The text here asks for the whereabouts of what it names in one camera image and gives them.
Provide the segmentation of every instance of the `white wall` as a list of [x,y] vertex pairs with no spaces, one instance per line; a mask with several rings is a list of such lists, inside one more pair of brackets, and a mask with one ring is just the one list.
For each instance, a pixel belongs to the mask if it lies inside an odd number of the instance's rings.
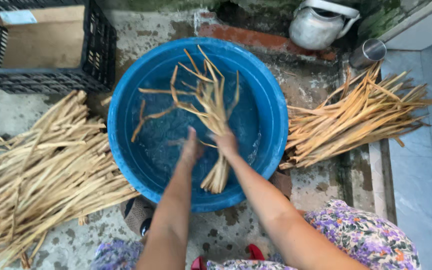
[[432,14],[386,42],[393,50],[421,51],[432,45]]

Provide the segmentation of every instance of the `gray tile floor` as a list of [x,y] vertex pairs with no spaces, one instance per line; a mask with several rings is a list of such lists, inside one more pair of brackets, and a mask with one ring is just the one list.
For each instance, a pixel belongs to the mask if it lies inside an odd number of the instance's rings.
[[[415,84],[428,83],[432,98],[432,46],[423,51],[389,51],[381,72],[412,70]],[[394,198],[398,226],[415,242],[423,268],[432,269],[432,106],[427,111],[430,128],[401,137],[405,147],[390,140]]]

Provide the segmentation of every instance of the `floral dress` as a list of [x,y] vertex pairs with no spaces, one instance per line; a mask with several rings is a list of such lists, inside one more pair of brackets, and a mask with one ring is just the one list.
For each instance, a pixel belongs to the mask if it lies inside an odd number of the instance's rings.
[[[304,216],[321,234],[351,258],[371,270],[420,270],[418,252],[413,242],[396,225],[374,213],[349,207],[344,201],[331,200],[323,208]],[[92,270],[133,269],[143,245],[139,242],[113,240],[96,251]],[[222,264],[207,262],[209,270],[294,270],[280,255],[266,261],[229,260]]]

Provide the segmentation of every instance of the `aluminum kettle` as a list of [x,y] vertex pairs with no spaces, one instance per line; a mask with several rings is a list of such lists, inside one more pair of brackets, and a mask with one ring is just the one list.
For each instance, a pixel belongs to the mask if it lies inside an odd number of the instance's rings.
[[344,36],[360,18],[356,9],[323,0],[306,0],[294,11],[289,37],[305,49],[323,50]]

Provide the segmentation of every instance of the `blue plastic basin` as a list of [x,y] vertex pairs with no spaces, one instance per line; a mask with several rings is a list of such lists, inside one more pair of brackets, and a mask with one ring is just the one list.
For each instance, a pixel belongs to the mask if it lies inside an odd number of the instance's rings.
[[[229,107],[236,88],[236,71],[240,74],[240,102],[229,120],[239,141],[243,158],[268,179],[283,155],[288,135],[288,111],[279,84],[266,65],[252,53],[231,42],[213,38],[187,38],[167,42],[138,59],[123,75],[113,94],[107,121],[109,145],[114,160],[128,181],[145,197],[158,203],[178,160],[187,126],[194,126],[201,140],[207,128],[195,115],[182,109],[147,121],[134,143],[131,136],[139,122],[141,100],[146,100],[144,114],[163,111],[172,104],[171,95],[142,94],[138,88],[170,89],[175,65],[192,67],[183,49],[187,49],[200,70],[203,56],[200,45],[226,78],[225,104]],[[179,68],[176,88],[188,90],[180,81],[196,85],[196,79]],[[179,96],[193,104],[191,96]],[[214,148],[207,147],[192,175],[191,210],[210,212],[233,206],[245,199],[231,171],[221,194],[205,192],[199,186],[218,158]]]

